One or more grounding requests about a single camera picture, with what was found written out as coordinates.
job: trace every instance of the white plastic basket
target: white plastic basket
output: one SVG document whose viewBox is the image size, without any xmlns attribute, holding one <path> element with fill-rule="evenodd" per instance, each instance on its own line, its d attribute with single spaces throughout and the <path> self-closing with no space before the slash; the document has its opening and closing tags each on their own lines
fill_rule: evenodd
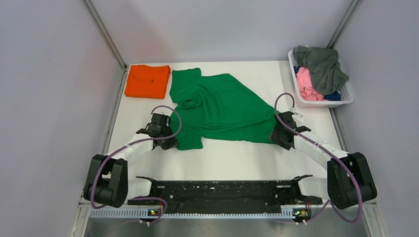
<svg viewBox="0 0 419 237">
<path fill-rule="evenodd" d="M 335 108 L 339 105 L 343 104 L 350 104 L 353 102 L 353 93 L 352 88 L 347 81 L 345 85 L 339 90 L 341 100 L 340 101 L 308 101 L 304 100 L 301 95 L 300 91 L 298 89 L 297 85 L 297 78 L 294 73 L 294 66 L 298 66 L 297 62 L 294 59 L 293 51 L 291 50 L 288 53 L 288 59 L 290 61 L 290 67 L 291 67 L 291 74 L 293 75 L 293 86 L 294 86 L 294 92 L 295 92 L 295 103 L 300 108 Z M 342 64 L 340 65 L 340 69 L 342 72 L 345 72 L 345 70 L 342 67 Z"/>
</svg>

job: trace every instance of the gray wall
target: gray wall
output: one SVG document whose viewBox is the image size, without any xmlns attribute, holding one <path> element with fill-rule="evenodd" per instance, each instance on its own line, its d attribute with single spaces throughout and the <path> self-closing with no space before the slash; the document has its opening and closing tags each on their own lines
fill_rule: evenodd
<svg viewBox="0 0 419 237">
<path fill-rule="evenodd" d="M 67 236 L 121 75 L 81 0 L 0 2 L 0 236 Z"/>
<path fill-rule="evenodd" d="M 419 1 L 362 2 L 337 43 L 355 91 L 339 107 L 349 145 L 367 156 L 391 236 L 418 236 Z"/>
<path fill-rule="evenodd" d="M 92 0 L 127 63 L 287 59 L 326 46 L 351 0 Z"/>
</svg>

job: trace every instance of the orange folded cloth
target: orange folded cloth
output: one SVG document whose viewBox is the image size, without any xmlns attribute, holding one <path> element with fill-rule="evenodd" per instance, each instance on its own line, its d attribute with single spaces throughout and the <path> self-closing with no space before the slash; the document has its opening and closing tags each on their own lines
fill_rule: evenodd
<svg viewBox="0 0 419 237">
<path fill-rule="evenodd" d="M 125 95 L 128 97 L 164 99 L 169 76 L 169 66 L 132 65 L 126 81 Z"/>
</svg>

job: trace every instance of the navy blue cloth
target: navy blue cloth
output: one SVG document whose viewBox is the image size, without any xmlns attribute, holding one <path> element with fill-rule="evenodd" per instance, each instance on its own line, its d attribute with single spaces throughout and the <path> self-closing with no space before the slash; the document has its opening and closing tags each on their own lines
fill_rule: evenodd
<svg viewBox="0 0 419 237">
<path fill-rule="evenodd" d="M 294 73 L 296 76 L 299 70 L 300 70 L 300 66 L 294 66 Z"/>
<path fill-rule="evenodd" d="M 340 101 L 340 94 L 339 92 L 335 91 L 330 95 L 325 95 L 325 100 L 329 100 L 329 101 Z"/>
</svg>

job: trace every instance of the pink garment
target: pink garment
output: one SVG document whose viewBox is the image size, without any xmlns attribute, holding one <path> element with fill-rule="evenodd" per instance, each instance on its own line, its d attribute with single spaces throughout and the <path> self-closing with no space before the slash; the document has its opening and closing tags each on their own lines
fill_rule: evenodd
<svg viewBox="0 0 419 237">
<path fill-rule="evenodd" d="M 304 100 L 325 101 L 323 99 L 325 96 L 314 90 L 310 71 L 307 68 L 300 67 L 298 70 L 297 84 L 300 95 Z"/>
</svg>

